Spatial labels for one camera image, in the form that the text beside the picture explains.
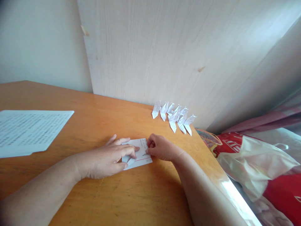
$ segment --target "stack of papers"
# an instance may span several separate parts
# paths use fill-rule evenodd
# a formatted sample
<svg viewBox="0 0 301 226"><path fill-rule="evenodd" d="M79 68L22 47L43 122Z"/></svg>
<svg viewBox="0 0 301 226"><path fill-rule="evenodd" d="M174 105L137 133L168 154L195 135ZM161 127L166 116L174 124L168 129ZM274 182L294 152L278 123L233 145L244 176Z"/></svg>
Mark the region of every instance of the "stack of papers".
<svg viewBox="0 0 301 226"><path fill-rule="evenodd" d="M122 145L124 144L131 144L133 146L140 148L139 151L136 152L136 157L137 157L136 159L132 159L130 156L127 155L122 157L122 162L126 162L129 165L124 170L129 170L131 168L135 168L153 162L151 156L145 152L148 148L147 141L145 138L130 140L129 142L125 142Z"/></svg>
<svg viewBox="0 0 301 226"><path fill-rule="evenodd" d="M74 111L1 111L0 158L45 151L73 113Z"/></svg>

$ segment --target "wooden table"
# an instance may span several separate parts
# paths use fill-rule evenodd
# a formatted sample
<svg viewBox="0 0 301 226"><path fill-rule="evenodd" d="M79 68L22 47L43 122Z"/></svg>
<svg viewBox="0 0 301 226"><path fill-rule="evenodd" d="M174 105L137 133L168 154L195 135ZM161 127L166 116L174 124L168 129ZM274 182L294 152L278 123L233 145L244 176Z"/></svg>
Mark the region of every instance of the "wooden table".
<svg viewBox="0 0 301 226"><path fill-rule="evenodd" d="M151 133L187 151L232 201L249 225L260 225L218 162L192 128L192 137L168 121L152 119L152 106L29 81L0 85L0 110L74 110L44 152L0 159L0 198L72 154L103 146L117 138L148 138ZM153 163L101 180L74 186L50 225L192 225L179 176L170 162Z"/></svg>

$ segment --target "hand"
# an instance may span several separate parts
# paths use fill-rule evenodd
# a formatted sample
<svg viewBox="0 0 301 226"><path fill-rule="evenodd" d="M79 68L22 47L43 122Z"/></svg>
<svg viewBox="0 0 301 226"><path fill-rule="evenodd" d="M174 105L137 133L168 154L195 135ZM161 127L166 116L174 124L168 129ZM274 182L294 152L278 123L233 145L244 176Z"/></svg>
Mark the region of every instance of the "hand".
<svg viewBox="0 0 301 226"><path fill-rule="evenodd" d="M149 148L146 150L146 153L154 155L161 160L171 162L176 161L176 159L185 152L165 137L157 136L156 134L150 135L147 140L147 146Z"/></svg>
<svg viewBox="0 0 301 226"><path fill-rule="evenodd" d="M85 177L100 179L114 175L128 167L127 163L118 163L122 157L129 155L134 159L136 158L135 152L139 150L139 147L130 144L121 145L128 142L130 138L118 140L115 138L116 134L110 138L105 146L72 156L81 179Z"/></svg>

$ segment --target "right hand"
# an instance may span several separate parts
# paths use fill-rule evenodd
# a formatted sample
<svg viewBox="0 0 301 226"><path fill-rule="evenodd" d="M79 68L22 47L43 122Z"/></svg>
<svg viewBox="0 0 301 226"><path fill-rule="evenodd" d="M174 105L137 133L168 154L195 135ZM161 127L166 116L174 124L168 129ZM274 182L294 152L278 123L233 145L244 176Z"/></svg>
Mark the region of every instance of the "right hand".
<svg viewBox="0 0 301 226"><path fill-rule="evenodd" d="M185 151L179 148L177 145L171 143L163 136L151 134L147 140L146 153L154 155L161 160L175 162L180 155Z"/></svg>

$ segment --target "white paper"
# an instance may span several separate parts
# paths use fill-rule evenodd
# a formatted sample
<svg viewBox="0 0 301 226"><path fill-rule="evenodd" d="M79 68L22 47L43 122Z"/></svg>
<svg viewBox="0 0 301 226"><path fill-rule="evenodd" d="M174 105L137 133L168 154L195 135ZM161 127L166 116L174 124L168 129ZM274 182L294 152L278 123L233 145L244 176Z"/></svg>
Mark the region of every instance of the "white paper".
<svg viewBox="0 0 301 226"><path fill-rule="evenodd" d="M168 110L168 102L163 105L163 107L160 109L160 115L161 115L161 118L163 119L163 121L166 120L166 112Z"/></svg>
<svg viewBox="0 0 301 226"><path fill-rule="evenodd" d="M191 132L191 128L189 125L194 121L195 118L196 118L196 116L192 115L188 119L186 119L186 121L184 122L184 127L186 128L186 130L190 134L190 136L192 136L192 132Z"/></svg>
<svg viewBox="0 0 301 226"><path fill-rule="evenodd" d="M167 110L167 114L169 115L169 116L172 116L172 114L173 114L173 106L174 106L175 104L174 103L171 103L171 105L169 106L169 108L168 108L168 110Z"/></svg>
<svg viewBox="0 0 301 226"><path fill-rule="evenodd" d="M170 127L171 127L171 129L173 130L174 133L176 133L176 129L177 129L176 120L178 118L178 114L179 114L179 112L176 111L175 113L173 113L172 116L168 117L169 118L169 125L170 125Z"/></svg>
<svg viewBox="0 0 301 226"><path fill-rule="evenodd" d="M179 126L180 130L181 130L184 134L186 134L186 129L185 129L185 126L184 126L184 122L186 121L186 119L187 119L187 113L184 114L184 115L182 116L182 118L180 118L179 121L178 121L178 126Z"/></svg>
<svg viewBox="0 0 301 226"><path fill-rule="evenodd" d="M188 109L186 107L184 107L181 111L180 111L180 115L184 115L188 112Z"/></svg>
<svg viewBox="0 0 301 226"><path fill-rule="evenodd" d="M122 162L126 162L129 165L124 170L128 170L131 168L135 168L135 167L142 166L142 165L153 162L151 159L151 156L145 152L148 149L147 141L145 138L130 140L129 142L123 143L122 145L124 145L124 144L131 144L133 146L140 148L139 151L136 152L136 157L137 157L136 159L132 159L128 155L122 157Z"/></svg>
<svg viewBox="0 0 301 226"><path fill-rule="evenodd" d="M160 111L160 104L159 102L157 101L154 105L154 109L153 109L153 112L151 113L151 115L153 116L153 119L156 118L159 114L159 111Z"/></svg>
<svg viewBox="0 0 301 226"><path fill-rule="evenodd" d="M181 107L182 107L182 106L178 105L178 106L177 106L177 108L174 110L174 112L173 112L173 113L175 113L176 111L179 111L179 110L181 110Z"/></svg>
<svg viewBox="0 0 301 226"><path fill-rule="evenodd" d="M0 158L45 151L74 111L0 112Z"/></svg>

